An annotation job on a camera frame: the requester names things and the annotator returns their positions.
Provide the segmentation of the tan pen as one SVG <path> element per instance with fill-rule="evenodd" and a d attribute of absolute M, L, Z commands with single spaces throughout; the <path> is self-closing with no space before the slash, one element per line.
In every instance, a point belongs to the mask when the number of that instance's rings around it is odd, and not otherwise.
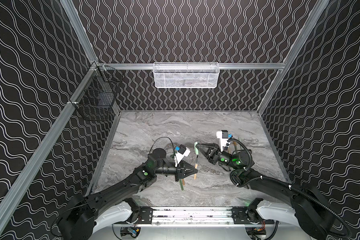
<path fill-rule="evenodd" d="M 197 170 L 198 168 L 198 158 L 199 158 L 199 155 L 196 155 L 196 159 L 195 159 L 195 169 Z M 197 173 L 194 174 L 194 180 L 197 179 Z"/>

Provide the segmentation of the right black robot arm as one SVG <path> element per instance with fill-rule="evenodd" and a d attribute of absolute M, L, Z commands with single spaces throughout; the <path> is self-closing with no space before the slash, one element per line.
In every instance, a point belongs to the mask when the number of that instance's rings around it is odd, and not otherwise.
<path fill-rule="evenodd" d="M 295 212 L 287 219 L 297 220 L 297 225 L 312 238 L 325 240 L 327 236 L 352 236 L 349 224 L 331 208 L 317 188 L 290 184 L 254 170 L 252 151 L 243 143 L 238 144 L 242 149 L 231 154 L 226 152 L 227 147 L 221 148 L 217 144 L 197 143 L 195 148 L 209 163 L 231 168 L 230 180 L 236 187 L 250 186 L 252 190 L 265 193 L 290 206 Z"/>

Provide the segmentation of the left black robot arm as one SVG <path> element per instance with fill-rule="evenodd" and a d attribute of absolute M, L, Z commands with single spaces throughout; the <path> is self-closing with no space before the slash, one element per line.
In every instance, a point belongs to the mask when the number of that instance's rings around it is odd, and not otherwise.
<path fill-rule="evenodd" d="M 53 221 L 51 234 L 64 240 L 87 240 L 96 227 L 95 220 L 106 210 L 150 187 L 157 174 L 173 175 L 175 181 L 196 174 L 198 170 L 186 161 L 177 166 L 168 162 L 167 152 L 154 149 L 147 160 L 119 183 L 88 196 L 76 195 Z"/>

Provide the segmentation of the dark green pen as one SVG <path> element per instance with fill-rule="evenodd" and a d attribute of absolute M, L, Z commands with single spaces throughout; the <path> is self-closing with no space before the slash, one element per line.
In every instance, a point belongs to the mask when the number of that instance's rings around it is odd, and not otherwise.
<path fill-rule="evenodd" d="M 183 185 L 183 182 L 179 180 L 179 183 L 180 183 L 181 190 L 182 190 L 182 191 L 184 191 L 184 185 Z"/>

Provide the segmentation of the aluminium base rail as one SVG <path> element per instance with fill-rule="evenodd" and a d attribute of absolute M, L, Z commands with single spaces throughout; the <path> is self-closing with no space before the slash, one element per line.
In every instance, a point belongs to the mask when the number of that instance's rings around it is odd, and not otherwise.
<path fill-rule="evenodd" d="M 261 201 L 256 207 L 139 207 L 125 202 L 113 206 L 95 219 L 93 232 L 112 224 L 147 227 L 238 227 L 260 226 L 279 221 L 299 226 L 297 214 L 286 204 Z"/>

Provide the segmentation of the aluminium frame back bar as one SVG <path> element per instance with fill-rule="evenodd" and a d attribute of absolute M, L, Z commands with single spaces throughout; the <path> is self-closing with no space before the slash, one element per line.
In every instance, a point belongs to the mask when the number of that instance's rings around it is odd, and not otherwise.
<path fill-rule="evenodd" d="M 218 67 L 220 70 L 282 70 L 285 68 L 284 63 L 184 63 L 184 62 L 169 62 L 169 63 L 153 63 L 153 64 L 98 64 L 104 68 L 111 68 L 115 70 L 149 70 L 152 71 L 156 67 L 164 67 L 168 69 L 186 68 L 210 68 Z"/>

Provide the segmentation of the aluminium frame bar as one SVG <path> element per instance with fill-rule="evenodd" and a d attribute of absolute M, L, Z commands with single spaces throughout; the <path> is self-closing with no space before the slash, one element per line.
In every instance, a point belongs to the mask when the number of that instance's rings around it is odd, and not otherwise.
<path fill-rule="evenodd" d="M 282 70 L 285 68 L 284 63 L 184 63 L 184 62 L 169 62 L 169 63 L 153 63 L 153 64 L 98 64 L 104 68 L 111 68 L 115 70 L 149 70 L 152 71 L 156 67 L 164 67 L 168 69 L 186 68 L 210 68 L 218 67 L 220 70 Z"/>
<path fill-rule="evenodd" d="M 18 207 L 20 201 L 24 197 L 26 191 L 42 167 L 45 159 L 49 155 L 57 139 L 64 130 L 67 122 L 76 110 L 74 103 L 79 99 L 84 88 L 91 80 L 92 75 L 97 70 L 97 63 L 93 62 L 82 79 L 79 86 L 64 106 L 63 110 L 55 120 L 46 136 L 43 138 L 30 160 L 27 162 L 20 175 L 15 180 L 12 187 L 0 203 L 0 235 L 4 231 L 10 218 Z"/>

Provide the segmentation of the aluminium frame left bar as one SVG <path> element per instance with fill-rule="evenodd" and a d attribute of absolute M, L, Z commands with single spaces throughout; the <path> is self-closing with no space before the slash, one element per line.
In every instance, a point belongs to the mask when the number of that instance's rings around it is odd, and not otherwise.
<path fill-rule="evenodd" d="M 82 79 L 79 86 L 64 106 L 63 110 L 55 120 L 46 136 L 43 138 L 30 160 L 27 162 L 20 175 L 15 180 L 12 187 L 0 203 L 0 235 L 4 231 L 10 218 L 18 207 L 20 201 L 24 197 L 26 191 L 42 167 L 45 159 L 49 155 L 57 139 L 64 130 L 67 122 L 76 110 L 74 103 L 79 99 L 84 88 L 91 80 L 92 75 L 97 70 L 97 63 L 93 62 Z"/>

